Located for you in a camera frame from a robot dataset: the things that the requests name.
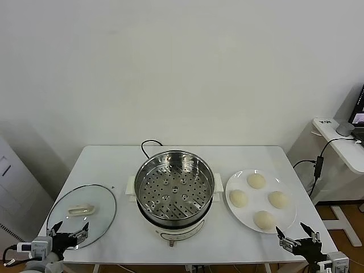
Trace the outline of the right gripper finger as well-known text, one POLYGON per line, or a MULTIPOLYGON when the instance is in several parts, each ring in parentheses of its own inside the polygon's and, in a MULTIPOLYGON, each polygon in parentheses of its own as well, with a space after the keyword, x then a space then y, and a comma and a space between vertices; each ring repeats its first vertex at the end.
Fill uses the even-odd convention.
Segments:
POLYGON ((297 246, 297 242, 293 239, 286 237, 277 226, 275 227, 275 229, 279 238, 279 245, 287 251, 293 251, 293 249, 297 246))
POLYGON ((312 238, 313 242, 320 242, 320 233, 319 232, 314 232, 313 229, 304 224, 304 223, 300 223, 301 227, 303 228, 303 230, 308 234, 308 236, 310 236, 312 238))

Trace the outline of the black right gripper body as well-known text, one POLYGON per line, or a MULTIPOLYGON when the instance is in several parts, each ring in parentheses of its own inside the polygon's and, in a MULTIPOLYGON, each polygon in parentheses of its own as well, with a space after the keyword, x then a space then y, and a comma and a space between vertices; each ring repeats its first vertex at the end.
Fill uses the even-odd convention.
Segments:
POLYGON ((323 261, 322 242, 313 241, 313 238, 296 240, 299 244, 294 247, 294 255, 302 256, 307 262, 323 261))

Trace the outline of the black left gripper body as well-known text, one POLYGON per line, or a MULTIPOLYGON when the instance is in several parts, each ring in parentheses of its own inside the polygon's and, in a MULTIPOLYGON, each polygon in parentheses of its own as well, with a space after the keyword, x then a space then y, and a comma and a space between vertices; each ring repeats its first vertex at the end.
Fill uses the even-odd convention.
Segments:
POLYGON ((72 233, 56 233, 52 237, 52 252, 59 258, 63 258, 65 250, 77 246, 77 238, 72 233))

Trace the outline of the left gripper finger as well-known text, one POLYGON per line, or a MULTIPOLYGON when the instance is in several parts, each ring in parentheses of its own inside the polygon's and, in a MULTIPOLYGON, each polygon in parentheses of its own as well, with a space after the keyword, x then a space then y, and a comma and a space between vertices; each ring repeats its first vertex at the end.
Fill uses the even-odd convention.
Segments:
POLYGON ((57 231, 59 230, 59 228, 61 227, 61 225, 62 225, 62 221, 54 224, 52 228, 47 229, 47 235, 56 235, 57 234, 57 231))
POLYGON ((89 223, 87 222, 82 229, 72 233, 69 237, 76 240, 76 242, 83 242, 88 238, 89 223))

